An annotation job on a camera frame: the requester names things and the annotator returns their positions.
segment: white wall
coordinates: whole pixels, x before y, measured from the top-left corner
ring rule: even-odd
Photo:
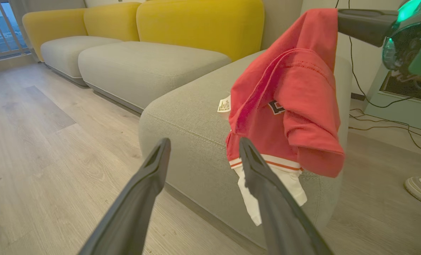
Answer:
[[[21,0],[26,12],[84,8],[84,0]]]
[[[116,4],[116,3],[126,3],[126,2],[138,2],[142,3],[144,0],[122,0],[119,2],[118,0],[84,0],[86,2],[86,6],[88,8],[99,6],[99,5],[110,5],[110,4]]]
[[[403,0],[351,0],[351,9],[397,10]],[[334,8],[336,0],[303,0],[302,13],[311,8]],[[338,8],[348,8],[348,0],[340,0]],[[375,75],[382,64],[382,49],[357,39],[353,43],[353,66],[363,92],[368,93]],[[336,54],[351,61],[351,43],[348,36],[338,34]],[[355,79],[352,79],[352,92],[362,94]]]
[[[263,0],[265,19],[262,49],[275,42],[300,16],[302,0]]]

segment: cable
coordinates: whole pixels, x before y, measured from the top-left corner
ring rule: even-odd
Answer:
[[[348,0],[348,8],[349,8],[349,9],[351,8],[351,0]],[[349,36],[349,41],[351,42],[351,62],[352,62],[352,74],[353,74],[353,77],[355,78],[355,81],[357,82],[357,86],[358,86],[358,88],[359,88],[359,89],[360,89],[360,91],[363,93],[364,98],[366,99],[366,101],[367,101],[370,105],[375,106],[375,107],[378,107],[378,108],[387,108],[388,106],[390,106],[390,105],[392,105],[392,104],[394,104],[394,103],[401,102],[401,101],[405,101],[405,100],[409,100],[409,99],[412,99],[412,98],[413,98],[413,97],[406,97],[406,98],[403,98],[403,99],[401,99],[401,100],[396,100],[396,101],[393,101],[393,102],[389,103],[389,104],[388,104],[388,105],[386,105],[386,106],[379,106],[379,105],[376,105],[376,104],[374,104],[374,103],[371,103],[371,101],[370,101],[370,100],[368,99],[368,97],[366,96],[366,93],[365,93],[365,92],[363,92],[363,90],[361,89],[360,83],[358,82],[357,76],[355,75],[355,71],[354,71],[354,69],[353,69],[353,54],[352,54],[352,38],[351,38],[351,36]]]
[[[401,127],[401,126],[371,126],[369,129],[357,129],[357,128],[355,128],[355,127],[349,127],[349,129],[356,129],[356,130],[362,130],[362,131],[367,131],[367,130],[370,130],[370,129],[381,129],[381,128],[397,128],[397,129],[405,129],[405,130],[407,130],[408,131],[408,134],[410,135],[410,138],[411,138],[411,140],[412,140],[412,142],[418,147],[418,148],[420,148],[421,149],[421,146],[419,146],[417,143],[416,143],[416,141],[415,141],[415,139],[413,139],[413,136],[411,135],[412,133],[413,134],[416,134],[416,135],[419,135],[419,136],[421,136],[421,134],[418,134],[417,132],[413,132],[413,131],[411,131],[410,130],[410,125],[409,124],[407,124],[407,123],[404,123],[404,122],[400,122],[400,121],[392,121],[392,120],[384,120],[384,119],[382,119],[382,120],[371,120],[371,119],[359,119],[360,117],[362,117],[362,116],[366,116],[367,114],[365,114],[364,112],[363,112],[363,110],[361,110],[361,109],[352,109],[351,111],[354,111],[354,110],[359,110],[359,111],[361,111],[361,113],[362,113],[362,115],[360,115],[360,116],[353,116],[353,115],[351,115],[351,114],[349,114],[349,116],[351,117],[351,118],[354,118],[354,119],[356,119],[356,120],[359,120],[359,121],[371,121],[371,122],[381,122],[381,121],[387,121],[387,122],[393,122],[393,123],[397,123],[397,124],[401,124],[401,125],[404,125],[404,126],[407,126],[407,128],[405,128],[405,127]]]

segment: yellow backrest cushion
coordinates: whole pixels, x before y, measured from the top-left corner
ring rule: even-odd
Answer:
[[[136,10],[140,5],[129,2],[88,8],[84,12],[87,34],[122,41],[139,41]]]
[[[54,39],[87,35],[83,14],[85,8],[30,12],[23,16],[23,26],[40,61],[40,46]]]
[[[154,0],[136,14],[140,40],[223,53],[233,61],[261,48],[261,0]]]

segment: printed logo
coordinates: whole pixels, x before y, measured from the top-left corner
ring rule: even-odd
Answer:
[[[276,100],[271,101],[270,103],[268,103],[268,105],[270,106],[270,108],[273,111],[273,114],[275,115],[280,114],[285,111],[283,106],[281,106]]]

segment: wooden floor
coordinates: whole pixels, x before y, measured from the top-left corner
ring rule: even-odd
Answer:
[[[42,65],[0,73],[0,254],[76,254],[141,165],[139,117]],[[421,155],[349,134],[337,255],[421,255],[421,202],[403,181]],[[145,255],[261,255],[173,195],[157,198]]]

